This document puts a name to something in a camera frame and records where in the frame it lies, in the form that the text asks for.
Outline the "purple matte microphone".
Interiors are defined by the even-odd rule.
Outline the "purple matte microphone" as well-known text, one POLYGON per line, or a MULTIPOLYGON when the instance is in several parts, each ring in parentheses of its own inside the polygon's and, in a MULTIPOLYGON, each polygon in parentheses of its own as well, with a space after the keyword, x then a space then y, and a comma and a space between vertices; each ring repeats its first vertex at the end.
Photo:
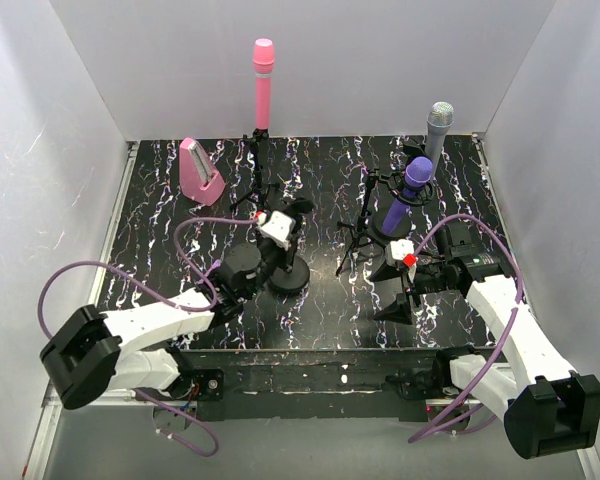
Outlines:
POLYGON ((386 236, 395 236, 398 227, 408 216, 411 204, 419 198, 425 190, 433 171, 433 164, 426 156, 418 156, 411 160, 405 167, 402 175, 400 194, 394 199, 387 211, 381 232, 386 236))

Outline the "pink microphone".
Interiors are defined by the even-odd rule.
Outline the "pink microphone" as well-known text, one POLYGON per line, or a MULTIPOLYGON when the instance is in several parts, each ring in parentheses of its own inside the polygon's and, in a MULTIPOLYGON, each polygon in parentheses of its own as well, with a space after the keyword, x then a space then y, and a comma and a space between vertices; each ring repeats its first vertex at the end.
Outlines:
POLYGON ((271 39, 259 38, 254 43, 252 63, 255 81, 255 126, 268 130, 271 110, 271 75, 275 63, 275 47, 271 39))

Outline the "black left-edge clip stand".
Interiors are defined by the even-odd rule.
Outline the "black left-edge clip stand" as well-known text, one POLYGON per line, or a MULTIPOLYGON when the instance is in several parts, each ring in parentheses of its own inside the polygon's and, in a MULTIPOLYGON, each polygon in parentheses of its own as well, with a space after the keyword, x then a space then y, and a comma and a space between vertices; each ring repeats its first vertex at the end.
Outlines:
POLYGON ((293 200, 284 200, 276 210, 285 213, 296 221, 292 230, 291 246, 288 249, 293 260, 292 269, 285 273, 276 269, 272 274, 269 284, 271 289, 281 295, 296 295, 309 283, 310 270, 308 264, 298 254, 299 239, 304 224, 304 216, 311 213, 314 203, 308 199, 299 197, 293 200))

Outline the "black round-base clip stand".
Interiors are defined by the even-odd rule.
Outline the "black round-base clip stand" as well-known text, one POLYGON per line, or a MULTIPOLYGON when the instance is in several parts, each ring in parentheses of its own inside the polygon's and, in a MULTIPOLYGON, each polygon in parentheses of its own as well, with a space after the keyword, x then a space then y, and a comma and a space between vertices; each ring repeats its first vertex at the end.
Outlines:
POLYGON ((383 240, 399 239, 409 233, 408 216, 412 204, 424 195, 433 170, 432 162, 420 143, 409 139, 403 150, 407 155, 407 162, 399 175, 398 196, 387 208, 380 209, 372 216, 372 230, 383 240))

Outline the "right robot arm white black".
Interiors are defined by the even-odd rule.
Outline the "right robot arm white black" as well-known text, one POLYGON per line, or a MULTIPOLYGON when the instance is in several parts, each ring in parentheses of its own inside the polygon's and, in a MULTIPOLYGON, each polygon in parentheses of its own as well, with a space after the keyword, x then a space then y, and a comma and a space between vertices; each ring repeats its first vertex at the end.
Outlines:
POLYGON ((532 459, 594 445, 600 422, 600 382, 581 375, 545 336, 523 300, 522 281, 506 250, 488 251, 453 216, 433 234, 434 255, 407 239, 393 239, 374 282, 398 278, 403 290, 377 313, 408 324, 426 294, 457 292, 496 337, 489 357, 466 345, 437 352, 434 384, 475 398, 502 421, 514 451, 532 459))

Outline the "silver grey microphone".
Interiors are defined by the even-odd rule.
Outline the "silver grey microphone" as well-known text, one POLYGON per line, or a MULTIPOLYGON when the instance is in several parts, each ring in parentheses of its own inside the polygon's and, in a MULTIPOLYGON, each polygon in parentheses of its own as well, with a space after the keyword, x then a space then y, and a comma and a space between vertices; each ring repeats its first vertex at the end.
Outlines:
POLYGON ((439 162, 444 140, 453 124, 453 120, 454 108, 450 103, 440 101, 432 105, 427 118, 425 155, 434 166, 439 162))

